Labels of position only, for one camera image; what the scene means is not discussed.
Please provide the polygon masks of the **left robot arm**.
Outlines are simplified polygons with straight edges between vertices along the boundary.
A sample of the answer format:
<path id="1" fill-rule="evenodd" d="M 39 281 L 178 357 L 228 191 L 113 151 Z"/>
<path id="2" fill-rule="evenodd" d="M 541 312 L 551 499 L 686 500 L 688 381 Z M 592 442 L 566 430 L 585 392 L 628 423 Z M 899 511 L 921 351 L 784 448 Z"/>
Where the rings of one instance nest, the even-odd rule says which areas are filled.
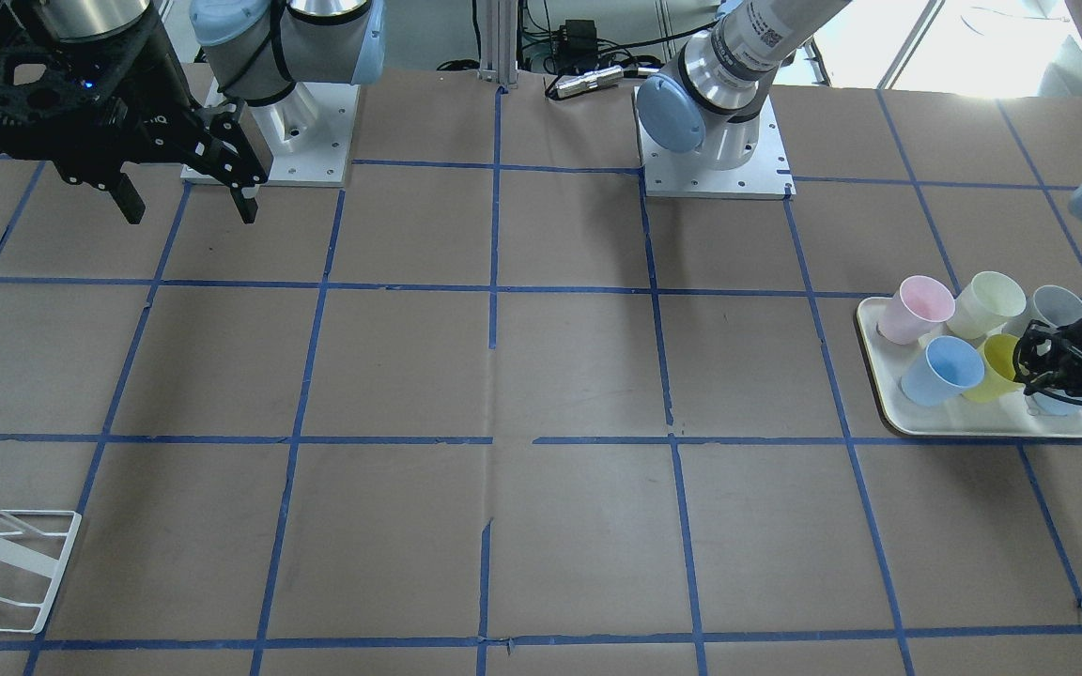
<path id="1" fill-rule="evenodd" d="M 639 127 L 669 151 L 703 148 L 727 124 L 761 110 L 786 56 L 843 8 L 842 1 L 735 1 L 643 82 L 635 98 Z M 1082 39 L 1082 1 L 1068 9 Z M 1082 183 L 1069 210 L 1082 222 Z M 1011 363 L 1026 393 L 1082 405 L 1082 319 L 1061 327 L 1029 322 Z"/>

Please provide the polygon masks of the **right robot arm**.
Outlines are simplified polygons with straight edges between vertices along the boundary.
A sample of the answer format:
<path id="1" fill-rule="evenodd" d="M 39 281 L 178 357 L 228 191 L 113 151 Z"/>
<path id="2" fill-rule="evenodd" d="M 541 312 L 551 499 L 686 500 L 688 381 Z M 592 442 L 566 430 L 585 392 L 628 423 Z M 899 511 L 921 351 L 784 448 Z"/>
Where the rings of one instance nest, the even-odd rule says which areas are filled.
<path id="1" fill-rule="evenodd" d="M 215 181 L 246 223 L 263 185 L 342 187 L 358 93 L 385 63 L 381 1 L 193 1 L 215 83 L 199 101 L 155 1 L 17 12 L 23 31 L 0 53 L 0 153 L 108 193 L 129 223 L 146 206 L 128 163 Z"/>

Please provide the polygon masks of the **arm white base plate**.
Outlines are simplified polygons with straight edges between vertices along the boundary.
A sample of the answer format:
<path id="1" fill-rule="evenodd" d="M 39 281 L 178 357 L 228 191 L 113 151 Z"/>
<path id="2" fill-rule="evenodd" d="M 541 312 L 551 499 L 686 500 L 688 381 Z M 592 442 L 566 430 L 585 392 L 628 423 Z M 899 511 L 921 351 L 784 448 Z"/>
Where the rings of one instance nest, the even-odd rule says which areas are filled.
<path id="1" fill-rule="evenodd" d="M 272 187 L 344 187 L 361 93 L 353 84 L 298 83 L 287 98 L 254 110 L 273 154 Z"/>
<path id="2" fill-rule="evenodd" d="M 771 98 L 742 129 L 710 136 L 703 150 L 667 150 L 643 127 L 637 143 L 649 196 L 786 200 L 796 193 Z"/>

